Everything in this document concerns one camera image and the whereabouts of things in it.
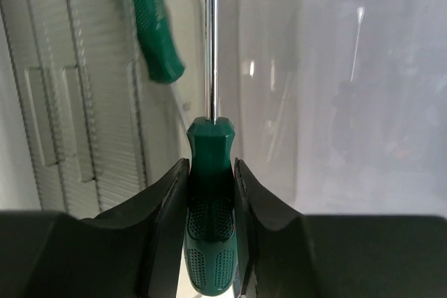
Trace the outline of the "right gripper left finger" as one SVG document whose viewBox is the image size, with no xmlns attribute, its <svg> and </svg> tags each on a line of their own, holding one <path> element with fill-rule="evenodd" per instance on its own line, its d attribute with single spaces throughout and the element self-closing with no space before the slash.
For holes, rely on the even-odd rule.
<svg viewBox="0 0 447 298">
<path fill-rule="evenodd" d="M 1 212 L 2 297 L 174 297 L 189 161 L 93 218 Z"/>
</svg>

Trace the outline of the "long green handle screwdriver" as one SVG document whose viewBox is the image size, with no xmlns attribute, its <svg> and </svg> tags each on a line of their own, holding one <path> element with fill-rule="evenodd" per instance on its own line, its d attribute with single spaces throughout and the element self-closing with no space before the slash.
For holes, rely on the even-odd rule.
<svg viewBox="0 0 447 298">
<path fill-rule="evenodd" d="M 159 84 L 172 84 L 185 67 L 177 54 L 166 15 L 164 0 L 133 0 L 137 37 L 146 61 L 149 78 Z"/>
</svg>

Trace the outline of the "clear plastic drawer cabinet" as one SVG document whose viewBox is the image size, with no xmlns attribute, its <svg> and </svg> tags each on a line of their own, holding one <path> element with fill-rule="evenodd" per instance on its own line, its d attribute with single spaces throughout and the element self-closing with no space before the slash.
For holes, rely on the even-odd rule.
<svg viewBox="0 0 447 298">
<path fill-rule="evenodd" d="M 1 0 L 1 208 L 95 216 L 191 152 L 203 0 L 164 0 L 183 76 L 149 79 L 132 0 Z M 446 0 L 219 0 L 231 155 L 306 214 L 446 215 Z"/>
</svg>

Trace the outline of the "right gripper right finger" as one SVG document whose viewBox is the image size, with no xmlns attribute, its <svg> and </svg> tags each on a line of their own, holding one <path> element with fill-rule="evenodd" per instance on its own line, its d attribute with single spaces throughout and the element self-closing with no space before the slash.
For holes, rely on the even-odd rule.
<svg viewBox="0 0 447 298">
<path fill-rule="evenodd" d="M 242 297 L 445 297 L 446 219 L 305 215 L 235 162 Z"/>
</svg>

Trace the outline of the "short green handle screwdriver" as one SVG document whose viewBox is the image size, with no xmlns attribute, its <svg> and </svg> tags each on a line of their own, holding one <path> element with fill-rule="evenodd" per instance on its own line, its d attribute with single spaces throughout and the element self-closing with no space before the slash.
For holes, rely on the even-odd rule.
<svg viewBox="0 0 447 298">
<path fill-rule="evenodd" d="M 191 147 L 184 251 L 193 287 L 215 297 L 234 281 L 237 247 L 234 174 L 230 151 L 235 129 L 219 116 L 219 0 L 205 0 L 205 116 L 187 131 Z"/>
</svg>

